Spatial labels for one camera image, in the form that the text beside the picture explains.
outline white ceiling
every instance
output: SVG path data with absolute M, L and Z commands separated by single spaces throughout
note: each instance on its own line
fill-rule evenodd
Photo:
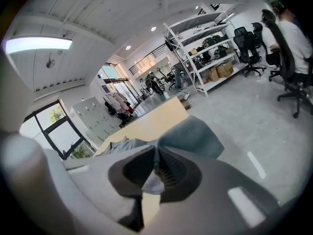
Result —
M 23 80 L 40 95 L 72 86 L 77 81 L 90 83 L 113 53 L 126 58 L 123 46 L 132 51 L 162 24 L 175 23 L 195 13 L 201 3 L 240 5 L 244 0 L 29 0 L 12 24 L 7 38 L 17 36 L 54 36 L 72 39 L 69 50 L 25 51 L 12 55 Z M 155 32 L 150 28 L 157 26 Z M 45 64 L 49 55 L 53 68 Z

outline window frame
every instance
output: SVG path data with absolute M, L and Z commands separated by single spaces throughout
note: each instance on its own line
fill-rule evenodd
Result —
M 59 104 L 65 114 L 65 116 L 63 118 L 61 118 L 60 120 L 56 121 L 55 123 L 53 123 L 52 125 L 50 125 L 49 127 L 47 127 L 46 129 L 43 129 L 41 124 L 39 123 L 39 120 L 37 118 L 37 114 L 50 108 L 51 106 L 53 105 L 56 105 L 56 104 Z M 45 139 L 48 141 L 48 143 L 50 144 L 50 146 L 58 152 L 59 154 L 59 157 L 62 159 L 62 160 L 66 160 L 70 155 L 71 153 L 75 150 L 75 148 L 77 146 L 79 146 L 79 144 L 83 141 L 86 142 L 86 144 L 91 148 L 91 150 L 93 150 L 94 152 L 95 149 L 91 146 L 91 144 L 84 138 L 84 136 L 77 130 L 77 128 L 75 127 L 75 125 L 72 123 L 72 121 L 69 119 L 69 117 L 67 116 L 62 104 L 60 103 L 59 100 L 53 102 L 53 103 L 50 103 L 42 108 L 40 108 L 39 110 L 36 110 L 34 112 L 32 112 L 30 115 L 28 115 L 25 119 L 24 119 L 24 122 L 30 120 L 32 117 L 35 118 L 42 134 L 44 135 Z M 49 133 L 51 133 L 53 130 L 55 130 L 56 128 L 58 128 L 61 124 L 65 123 L 65 122 L 68 122 L 69 125 L 73 128 L 73 130 L 76 132 L 76 134 L 79 136 L 79 140 L 76 141 L 71 147 L 70 149 L 66 152 L 66 154 L 63 154 L 59 149 L 58 147 L 54 144 L 54 142 L 52 141 L 52 139 L 49 137 Z

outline black mesh office chair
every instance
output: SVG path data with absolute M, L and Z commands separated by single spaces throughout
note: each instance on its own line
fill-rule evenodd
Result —
M 252 23 L 252 25 L 253 25 L 253 28 L 254 28 L 254 31 L 253 31 L 254 35 L 257 36 L 257 38 L 259 39 L 261 45 L 262 45 L 263 48 L 265 49 L 265 59 L 266 59 L 266 62 L 267 62 L 269 65 L 275 65 L 275 66 L 279 67 L 279 65 L 280 65 L 280 62 L 279 62 L 279 61 L 280 61 L 280 57 L 279 57 L 279 51 L 278 51 L 278 50 L 276 50 L 275 52 L 273 52 L 273 53 L 275 53 L 275 54 L 278 55 L 278 57 L 277 57 L 277 62 L 272 62 L 272 61 L 268 58 L 268 48 L 267 48 L 267 46 L 265 45 L 265 43 L 263 42 L 263 37 L 262 37 L 263 26 L 262 26 L 260 23 Z M 276 70 L 276 71 L 275 71 L 275 70 L 272 70 L 272 71 L 270 72 L 270 76 L 268 77 L 268 80 L 269 80 L 269 81 L 272 81 L 272 78 L 273 78 L 273 77 L 276 77 L 276 76 L 279 76 L 279 75 L 280 75 L 279 70 Z
M 247 77 L 251 71 L 255 71 L 259 73 L 259 76 L 261 76 L 261 73 L 257 69 L 264 70 L 264 68 L 253 66 L 260 60 L 260 55 L 254 45 L 253 33 L 250 31 L 248 32 L 244 27 L 235 29 L 234 32 L 234 42 L 238 46 L 241 54 L 240 60 L 248 64 L 242 69 L 242 72 L 246 71 L 245 77 Z
M 299 112 L 300 112 L 300 99 L 305 101 L 311 108 L 311 115 L 313 115 L 313 105 L 307 98 L 306 93 L 301 90 L 300 84 L 298 81 L 294 78 L 295 73 L 295 62 L 292 55 L 291 50 L 289 49 L 288 44 L 286 43 L 286 40 L 281 33 L 280 29 L 278 28 L 277 24 L 270 20 L 269 18 L 266 18 L 266 16 L 262 17 L 263 23 L 271 30 L 273 33 L 279 47 L 280 47 L 280 56 L 281 56 L 281 67 L 280 67 L 280 75 L 283 77 L 285 81 L 286 89 L 289 90 L 289 93 L 279 95 L 277 97 L 277 101 L 280 101 L 281 98 L 286 97 L 295 97 L 297 100 L 297 111 L 293 114 L 294 118 L 298 118 Z M 306 85 L 309 85 L 311 83 L 311 73 L 313 68 L 313 61 L 312 59 L 306 59 L 309 66 L 309 71 L 307 76 L 307 81 L 304 81 Z

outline ceiling light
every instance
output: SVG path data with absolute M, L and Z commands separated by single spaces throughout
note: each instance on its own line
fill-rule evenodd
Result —
M 53 37 L 21 37 L 7 40 L 5 52 L 7 54 L 31 49 L 68 49 L 72 40 Z
M 228 18 L 232 17 L 234 15 L 234 13 L 231 13 Z

